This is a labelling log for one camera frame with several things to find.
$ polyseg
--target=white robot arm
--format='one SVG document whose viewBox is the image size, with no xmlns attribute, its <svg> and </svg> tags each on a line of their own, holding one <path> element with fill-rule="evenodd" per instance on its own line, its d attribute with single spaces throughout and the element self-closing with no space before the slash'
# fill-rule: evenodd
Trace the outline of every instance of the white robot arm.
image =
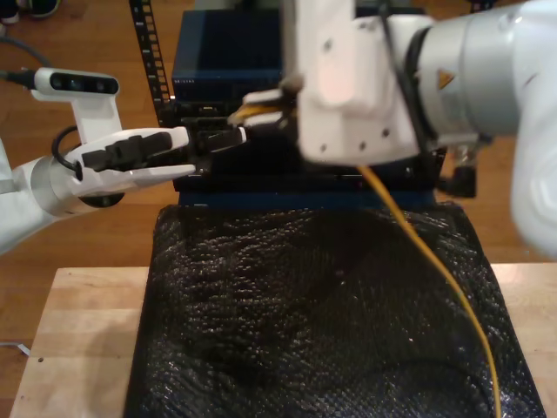
<svg viewBox="0 0 557 418">
<path fill-rule="evenodd" d="M 513 218 L 528 243 L 557 258 L 557 2 L 440 23 L 356 18 L 355 3 L 296 2 L 304 156 L 372 165 L 424 147 L 475 150 L 479 134 L 518 134 Z M 414 94 L 402 94 L 397 68 Z"/>
<path fill-rule="evenodd" d="M 71 103 L 77 127 L 65 133 L 78 131 L 81 145 L 62 156 L 55 141 L 54 156 L 12 171 L 0 141 L 0 254 L 54 222 L 196 171 L 198 155 L 184 127 L 122 130 L 116 79 L 51 68 L 16 77 L 38 100 Z"/>
</svg>

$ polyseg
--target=metal rack post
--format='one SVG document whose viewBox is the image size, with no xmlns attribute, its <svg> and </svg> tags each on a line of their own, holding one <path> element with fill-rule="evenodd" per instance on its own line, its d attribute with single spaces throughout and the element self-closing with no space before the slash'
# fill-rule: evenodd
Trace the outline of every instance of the metal rack post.
<svg viewBox="0 0 557 418">
<path fill-rule="evenodd" d="M 164 70 L 151 0 L 130 0 L 130 9 L 158 124 L 164 128 L 175 127 L 174 103 Z"/>
</svg>

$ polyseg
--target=black textured fabric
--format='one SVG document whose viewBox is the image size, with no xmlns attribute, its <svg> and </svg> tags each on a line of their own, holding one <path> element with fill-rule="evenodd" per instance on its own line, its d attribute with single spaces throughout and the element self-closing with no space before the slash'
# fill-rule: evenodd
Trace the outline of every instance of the black textured fabric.
<svg viewBox="0 0 557 418">
<path fill-rule="evenodd" d="M 408 217 L 488 334 L 505 416 L 545 416 L 466 215 L 436 206 Z M 469 319 L 386 212 L 161 212 L 126 417 L 483 418 L 492 408 Z"/>
</svg>

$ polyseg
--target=wooden table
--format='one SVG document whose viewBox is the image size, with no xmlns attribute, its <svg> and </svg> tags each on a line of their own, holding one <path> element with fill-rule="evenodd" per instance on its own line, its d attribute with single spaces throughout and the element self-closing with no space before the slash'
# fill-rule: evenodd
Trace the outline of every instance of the wooden table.
<svg viewBox="0 0 557 418">
<path fill-rule="evenodd" d="M 557 264 L 493 270 L 547 416 L 557 416 Z M 147 271 L 58 270 L 11 417 L 122 416 Z"/>
</svg>

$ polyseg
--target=shoe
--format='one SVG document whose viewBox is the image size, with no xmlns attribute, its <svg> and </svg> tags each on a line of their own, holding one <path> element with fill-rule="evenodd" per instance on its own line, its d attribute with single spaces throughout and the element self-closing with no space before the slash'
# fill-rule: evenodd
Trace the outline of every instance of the shoe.
<svg viewBox="0 0 557 418">
<path fill-rule="evenodd" d="M 3 24 L 16 24 L 19 22 L 19 7 L 16 0 L 3 2 L 0 7 L 0 22 Z"/>
<path fill-rule="evenodd" d="M 62 0 L 17 0 L 22 9 L 27 10 L 35 19 L 44 19 L 53 15 Z"/>
</svg>

